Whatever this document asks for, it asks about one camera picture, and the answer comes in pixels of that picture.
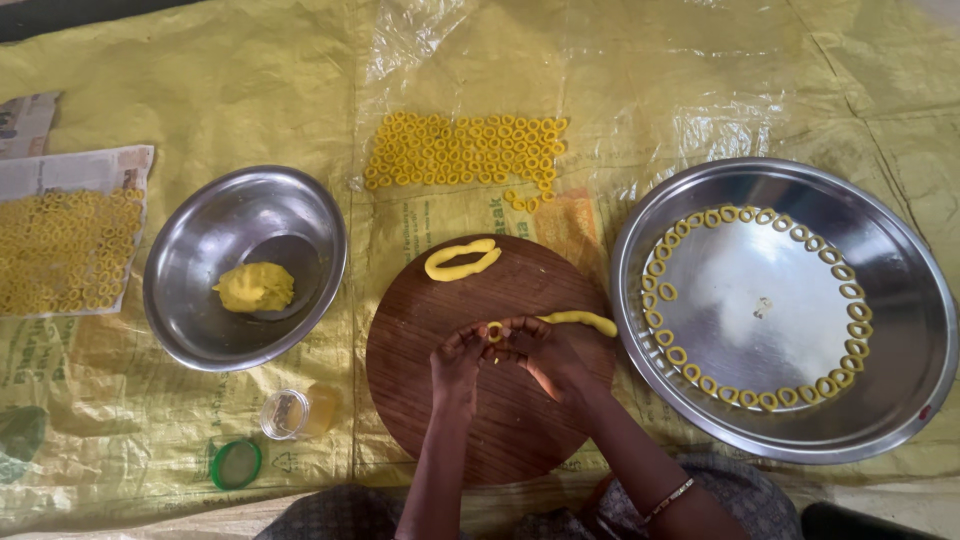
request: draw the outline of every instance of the woman's hand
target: woman's hand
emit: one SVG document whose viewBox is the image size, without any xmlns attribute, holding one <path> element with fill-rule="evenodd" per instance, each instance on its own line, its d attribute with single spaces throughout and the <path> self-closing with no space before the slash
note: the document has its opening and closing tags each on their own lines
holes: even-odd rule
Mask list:
<svg viewBox="0 0 960 540">
<path fill-rule="evenodd" d="M 477 412 L 477 374 L 488 345 L 487 323 L 460 328 L 430 354 L 433 377 L 433 411 L 464 413 L 472 420 Z"/>
<path fill-rule="evenodd" d="M 586 364 L 558 327 L 531 315 L 500 323 L 504 338 L 493 343 L 493 350 L 484 356 L 515 361 L 557 402 L 568 403 L 582 384 L 593 381 Z"/>
</svg>

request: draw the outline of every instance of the green lid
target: green lid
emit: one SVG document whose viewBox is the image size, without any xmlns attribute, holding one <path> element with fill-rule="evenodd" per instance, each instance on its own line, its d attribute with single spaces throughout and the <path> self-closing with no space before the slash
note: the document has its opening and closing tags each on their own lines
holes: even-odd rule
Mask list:
<svg viewBox="0 0 960 540">
<path fill-rule="evenodd" d="M 240 439 L 217 451 L 210 463 L 213 485 L 225 491 L 246 486 L 260 472 L 260 449 L 250 441 Z"/>
</svg>

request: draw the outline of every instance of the newspaper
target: newspaper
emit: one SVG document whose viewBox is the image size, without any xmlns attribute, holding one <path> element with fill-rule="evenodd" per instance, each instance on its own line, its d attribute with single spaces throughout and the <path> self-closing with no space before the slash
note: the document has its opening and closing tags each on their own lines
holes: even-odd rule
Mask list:
<svg viewBox="0 0 960 540">
<path fill-rule="evenodd" d="M 13 98 L 0 105 L 0 160 L 43 155 L 59 92 Z"/>
<path fill-rule="evenodd" d="M 116 187 L 147 190 L 147 175 L 154 163 L 154 147 L 147 145 L 125 146 L 110 150 L 95 150 L 79 154 L 60 154 L 0 161 L 0 202 L 42 196 L 51 189 L 66 192 L 78 189 L 96 190 L 109 195 Z M 82 309 L 70 315 L 115 313 L 120 310 L 127 292 L 130 267 L 147 219 L 147 198 L 140 204 L 140 230 L 133 235 L 133 255 L 124 267 L 123 290 L 110 307 Z M 26 318 L 49 317 L 65 313 L 35 313 Z"/>
</svg>

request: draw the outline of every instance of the rows of dough rings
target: rows of dough rings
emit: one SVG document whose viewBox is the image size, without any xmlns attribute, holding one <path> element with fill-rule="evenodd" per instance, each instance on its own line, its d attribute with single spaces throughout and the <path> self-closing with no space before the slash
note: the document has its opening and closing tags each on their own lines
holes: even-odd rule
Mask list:
<svg viewBox="0 0 960 540">
<path fill-rule="evenodd" d="M 844 343 L 846 354 L 840 358 L 838 368 L 820 377 L 813 384 L 802 384 L 797 388 L 781 387 L 775 392 L 759 394 L 750 389 L 719 384 L 710 375 L 703 374 L 699 365 L 688 361 L 683 347 L 672 345 L 674 334 L 671 330 L 661 328 L 666 321 L 657 311 L 657 303 L 672 302 L 678 296 L 673 284 L 658 282 L 666 272 L 666 264 L 673 256 L 673 251 L 693 229 L 701 226 L 713 229 L 737 220 L 761 226 L 769 225 L 779 233 L 789 233 L 790 238 L 803 244 L 806 251 L 816 254 L 820 260 L 830 265 L 830 274 L 841 282 L 838 289 L 840 294 L 848 300 L 853 300 L 847 307 L 847 313 L 853 321 L 847 325 L 847 332 L 852 339 Z M 763 410 L 773 411 L 781 406 L 792 407 L 799 401 L 814 405 L 836 396 L 840 390 L 853 383 L 855 374 L 864 370 L 864 359 L 870 354 L 870 347 L 866 340 L 874 332 L 870 325 L 873 312 L 863 302 L 866 295 L 863 288 L 854 281 L 855 277 L 855 272 L 844 263 L 843 254 L 838 249 L 829 247 L 821 236 L 812 233 L 808 227 L 794 223 L 789 215 L 777 214 L 773 209 L 757 209 L 750 206 L 738 208 L 725 205 L 720 209 L 694 212 L 678 221 L 663 235 L 662 241 L 654 246 L 651 259 L 639 281 L 642 289 L 640 305 L 643 309 L 643 318 L 651 329 L 654 340 L 662 347 L 663 356 L 680 370 L 686 380 L 725 403 L 739 404 L 747 408 L 758 406 Z"/>
<path fill-rule="evenodd" d="M 383 117 L 364 168 L 367 189 L 393 184 L 504 184 L 510 173 L 534 183 L 541 195 L 515 209 L 537 211 L 552 202 L 556 156 L 566 151 L 561 138 L 566 118 L 523 118 L 510 114 L 460 117 L 418 115 L 399 110 Z"/>
<path fill-rule="evenodd" d="M 144 193 L 48 190 L 0 203 L 0 316 L 112 307 L 141 228 Z"/>
</svg>

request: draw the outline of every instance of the steel plate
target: steel plate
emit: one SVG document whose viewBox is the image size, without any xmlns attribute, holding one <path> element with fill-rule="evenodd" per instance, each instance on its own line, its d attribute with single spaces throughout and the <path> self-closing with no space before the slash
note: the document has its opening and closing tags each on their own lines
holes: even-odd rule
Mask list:
<svg viewBox="0 0 960 540">
<path fill-rule="evenodd" d="M 866 368 L 816 405 L 773 413 L 727 405 L 666 362 L 643 320 L 639 277 L 655 245 L 695 211 L 771 207 L 844 254 L 874 312 Z M 850 339 L 830 266 L 770 226 L 736 221 L 691 231 L 662 281 L 661 329 L 718 383 L 774 392 L 839 367 Z M 612 304 L 624 345 L 650 385 L 688 420 L 742 450 L 808 464 L 880 454 L 915 434 L 946 397 L 957 367 L 957 321 L 943 274 L 921 240 L 874 197 L 793 161 L 721 160 L 658 185 L 631 212 L 612 258 Z"/>
</svg>

